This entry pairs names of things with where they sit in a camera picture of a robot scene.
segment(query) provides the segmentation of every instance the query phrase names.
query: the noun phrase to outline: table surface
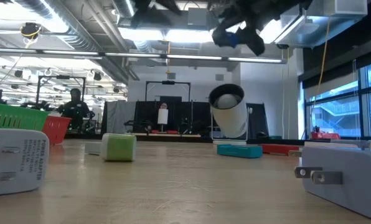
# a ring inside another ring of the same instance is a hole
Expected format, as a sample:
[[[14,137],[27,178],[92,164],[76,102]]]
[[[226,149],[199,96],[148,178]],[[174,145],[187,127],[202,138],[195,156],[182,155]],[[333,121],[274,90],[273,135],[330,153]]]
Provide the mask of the table surface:
[[[135,162],[103,162],[85,141],[50,150],[39,190],[0,196],[0,223],[371,223],[306,193],[299,158],[218,156],[212,144],[138,142]]]

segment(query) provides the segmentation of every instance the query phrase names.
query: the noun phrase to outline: white cylinder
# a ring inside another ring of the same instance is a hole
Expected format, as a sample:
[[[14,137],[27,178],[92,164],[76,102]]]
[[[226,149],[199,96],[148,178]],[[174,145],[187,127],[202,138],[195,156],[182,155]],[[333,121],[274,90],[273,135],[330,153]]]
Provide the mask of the white cylinder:
[[[167,124],[167,117],[169,115],[169,110],[159,109],[158,112],[158,124]]]
[[[237,101],[235,106],[233,106],[232,102],[234,98]],[[213,116],[226,137],[237,138],[247,131],[248,110],[244,98],[245,94],[242,88],[234,84],[218,86],[209,95]]]

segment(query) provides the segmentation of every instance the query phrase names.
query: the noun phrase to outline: red object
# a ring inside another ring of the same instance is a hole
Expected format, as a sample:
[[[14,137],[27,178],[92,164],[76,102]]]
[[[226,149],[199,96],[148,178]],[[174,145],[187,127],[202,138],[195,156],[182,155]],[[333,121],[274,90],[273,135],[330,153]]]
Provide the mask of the red object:
[[[61,144],[67,128],[71,122],[70,118],[48,116],[44,123],[42,132],[49,137],[50,145]]]
[[[280,145],[280,144],[261,144],[263,148],[263,153],[275,153],[275,154],[284,154],[288,155],[290,151],[298,151],[299,146],[289,146],[289,145]]]
[[[311,133],[312,139],[340,139],[339,134],[337,133]]]

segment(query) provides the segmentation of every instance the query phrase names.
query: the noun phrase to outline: green cube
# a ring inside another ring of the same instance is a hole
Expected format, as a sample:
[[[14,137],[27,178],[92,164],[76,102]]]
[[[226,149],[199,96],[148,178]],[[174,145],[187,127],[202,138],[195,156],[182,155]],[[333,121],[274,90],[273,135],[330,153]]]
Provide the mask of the green cube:
[[[136,156],[136,136],[104,134],[100,156],[105,161],[134,161]]]

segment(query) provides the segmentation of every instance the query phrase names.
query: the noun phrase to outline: white power adapter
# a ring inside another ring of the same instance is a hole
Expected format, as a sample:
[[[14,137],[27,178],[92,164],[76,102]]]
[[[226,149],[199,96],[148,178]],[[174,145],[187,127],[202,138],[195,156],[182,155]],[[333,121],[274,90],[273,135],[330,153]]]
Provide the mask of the white power adapter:
[[[38,188],[49,160],[49,139],[40,131],[0,129],[0,195]]]

